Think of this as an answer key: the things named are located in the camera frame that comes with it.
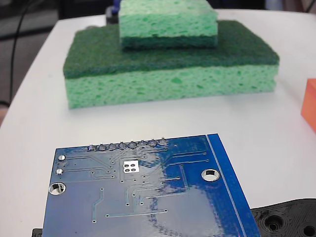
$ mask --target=green sponge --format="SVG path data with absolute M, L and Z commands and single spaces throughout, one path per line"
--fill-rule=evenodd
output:
M 78 32 L 64 65 L 70 108 L 273 91 L 279 57 L 236 21 L 213 49 L 122 52 L 118 25 Z
M 119 29 L 123 48 L 215 47 L 217 12 L 206 0 L 123 0 Z

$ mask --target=light green sponge layer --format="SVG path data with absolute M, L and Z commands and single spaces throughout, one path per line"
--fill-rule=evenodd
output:
M 67 79 L 70 108 L 271 92 L 277 65 L 194 67 Z
M 215 36 L 217 12 L 206 0 L 123 0 L 120 37 Z

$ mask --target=black cable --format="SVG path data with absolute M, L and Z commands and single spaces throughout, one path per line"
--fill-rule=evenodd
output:
M 16 29 L 15 37 L 14 37 L 14 41 L 13 41 L 13 48 L 12 48 L 12 54 L 11 54 L 11 64 L 10 64 L 10 96 L 9 96 L 10 103 L 12 102 L 12 97 L 13 97 L 13 70 L 14 70 L 14 55 L 15 55 L 16 42 L 17 42 L 18 37 L 19 37 L 20 28 L 21 28 L 24 16 L 25 16 L 26 12 L 28 11 L 28 8 L 31 5 L 31 3 L 32 3 L 32 0 L 27 0 L 25 8 L 22 12 L 19 24 L 18 24 L 18 28 Z
M 314 6 L 315 2 L 316 2 L 316 0 L 313 0 L 313 1 L 311 2 L 311 4 L 309 5 L 309 7 L 306 9 L 306 13 L 309 13 L 309 12 L 311 11 L 311 9 L 312 9 L 312 7 Z

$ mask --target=sponge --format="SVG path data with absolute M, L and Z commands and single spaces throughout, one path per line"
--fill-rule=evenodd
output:
M 119 25 L 123 48 L 217 45 L 217 12 L 206 0 L 123 0 Z
M 78 32 L 64 65 L 70 108 L 273 91 L 278 55 L 236 21 L 213 49 L 122 52 L 118 25 Z

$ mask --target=small sponge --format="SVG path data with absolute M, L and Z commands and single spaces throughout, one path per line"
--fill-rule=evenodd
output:
M 119 25 L 123 48 L 217 45 L 217 12 L 206 0 L 123 0 Z
M 279 57 L 235 21 L 213 49 L 122 52 L 118 25 L 78 32 L 64 65 L 70 108 L 273 91 Z

